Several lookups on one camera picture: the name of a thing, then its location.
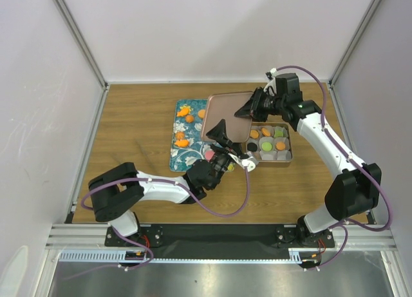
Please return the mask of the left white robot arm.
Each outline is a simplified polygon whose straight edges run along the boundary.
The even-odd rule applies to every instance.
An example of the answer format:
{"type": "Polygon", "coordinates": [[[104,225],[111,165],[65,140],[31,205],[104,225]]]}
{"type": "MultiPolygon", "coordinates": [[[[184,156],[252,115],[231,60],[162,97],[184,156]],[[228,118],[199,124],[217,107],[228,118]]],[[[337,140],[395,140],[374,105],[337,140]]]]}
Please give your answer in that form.
{"type": "Polygon", "coordinates": [[[194,204],[220,184],[234,157],[241,154],[240,144],[227,136],[224,119],[207,132],[207,137],[219,144],[211,146],[212,158],[196,160],[182,176],[149,175],[138,171],[132,162],[125,162],[91,179],[89,193],[82,199],[81,206],[92,210],[97,222],[114,225],[126,245],[136,245],[142,231],[131,208],[137,202],[194,204]],[[90,207],[85,204],[86,198],[91,199],[90,207]]]}

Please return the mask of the metal tongs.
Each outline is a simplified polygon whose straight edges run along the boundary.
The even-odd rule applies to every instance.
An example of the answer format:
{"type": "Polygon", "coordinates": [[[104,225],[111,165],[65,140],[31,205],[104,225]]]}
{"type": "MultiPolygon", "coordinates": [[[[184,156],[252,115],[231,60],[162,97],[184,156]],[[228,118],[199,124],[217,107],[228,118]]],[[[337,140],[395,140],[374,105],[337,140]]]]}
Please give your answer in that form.
{"type": "Polygon", "coordinates": [[[118,164],[133,162],[136,167],[155,172],[156,167],[149,158],[149,154],[138,140],[132,140],[129,144],[111,152],[110,157],[118,164]]]}

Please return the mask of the green sandwich cookie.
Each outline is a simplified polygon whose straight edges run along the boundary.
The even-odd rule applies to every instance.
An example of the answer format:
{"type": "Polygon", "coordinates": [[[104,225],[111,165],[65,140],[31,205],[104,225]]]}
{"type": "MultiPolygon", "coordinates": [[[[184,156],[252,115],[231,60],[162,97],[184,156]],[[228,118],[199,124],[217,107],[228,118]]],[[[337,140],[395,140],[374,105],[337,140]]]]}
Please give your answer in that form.
{"type": "Polygon", "coordinates": [[[274,138],[280,138],[280,137],[284,137],[284,132],[281,130],[275,130],[274,138]]]}
{"type": "Polygon", "coordinates": [[[269,151],[272,151],[272,148],[273,148],[273,146],[270,142],[263,142],[261,144],[261,149],[263,151],[269,152],[269,151]]]}

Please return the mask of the orange sandwich cookie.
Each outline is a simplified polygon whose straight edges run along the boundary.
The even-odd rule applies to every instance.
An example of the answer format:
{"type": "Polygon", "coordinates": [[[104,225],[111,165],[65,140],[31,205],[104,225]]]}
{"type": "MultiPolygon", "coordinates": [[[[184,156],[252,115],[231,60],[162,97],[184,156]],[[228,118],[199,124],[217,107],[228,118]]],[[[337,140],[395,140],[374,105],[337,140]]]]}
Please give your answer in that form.
{"type": "Polygon", "coordinates": [[[262,135],[271,137],[273,135],[271,128],[261,128],[262,135]]]}
{"type": "Polygon", "coordinates": [[[252,139],[258,139],[259,138],[259,131],[252,129],[250,131],[250,138],[252,139]]]}

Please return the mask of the black sandwich cookie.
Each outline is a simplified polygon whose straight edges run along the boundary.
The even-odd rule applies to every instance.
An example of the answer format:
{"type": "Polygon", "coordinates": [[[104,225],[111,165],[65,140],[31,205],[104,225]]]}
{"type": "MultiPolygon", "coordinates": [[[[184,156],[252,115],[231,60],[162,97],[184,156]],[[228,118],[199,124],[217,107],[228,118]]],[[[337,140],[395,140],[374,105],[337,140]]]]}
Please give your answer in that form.
{"type": "Polygon", "coordinates": [[[251,152],[256,152],[259,149],[259,146],[255,142],[249,142],[247,144],[247,149],[251,152]]]}

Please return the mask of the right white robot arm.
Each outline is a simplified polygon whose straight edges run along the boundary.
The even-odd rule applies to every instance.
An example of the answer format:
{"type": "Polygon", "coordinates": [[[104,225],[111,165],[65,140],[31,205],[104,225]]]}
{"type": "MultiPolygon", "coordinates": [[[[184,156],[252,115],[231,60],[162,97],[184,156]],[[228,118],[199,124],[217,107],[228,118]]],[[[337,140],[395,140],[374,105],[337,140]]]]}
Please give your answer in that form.
{"type": "Polygon", "coordinates": [[[323,205],[297,221],[296,238],[301,245],[312,246],[325,230],[377,206],[381,169],[354,154],[329,127],[320,107],[303,100],[300,91],[269,95],[257,88],[234,115],[256,122],[267,121],[269,115],[281,116],[310,143],[330,170],[333,182],[323,205]]]}

